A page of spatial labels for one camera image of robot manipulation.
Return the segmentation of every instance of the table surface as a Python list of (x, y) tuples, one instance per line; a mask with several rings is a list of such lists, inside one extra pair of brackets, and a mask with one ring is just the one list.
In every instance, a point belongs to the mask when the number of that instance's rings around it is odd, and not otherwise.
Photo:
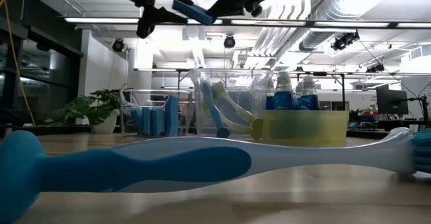
[[(39, 137), (49, 155), (112, 147), (120, 135)], [(347, 139), (348, 145), (369, 143)], [(42, 193), (16, 223), (431, 223), (431, 175), (348, 165), (293, 167), (163, 194)]]

